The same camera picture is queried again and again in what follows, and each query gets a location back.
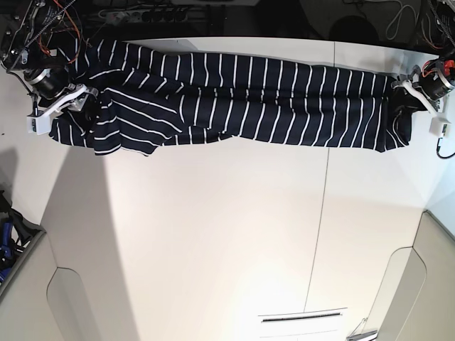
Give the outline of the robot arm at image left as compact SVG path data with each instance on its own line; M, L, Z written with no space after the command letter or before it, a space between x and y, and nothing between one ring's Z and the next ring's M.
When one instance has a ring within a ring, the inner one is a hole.
M91 120L97 90L83 79L102 27L104 1L2 1L1 67L25 88L31 116L65 112Z

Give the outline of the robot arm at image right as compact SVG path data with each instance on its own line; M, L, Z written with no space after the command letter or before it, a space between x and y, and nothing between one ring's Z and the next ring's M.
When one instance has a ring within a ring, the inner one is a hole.
M437 56L397 76L389 107L405 117L427 112L447 124L447 102L454 92L454 2L426 1L425 6L418 20L420 37Z

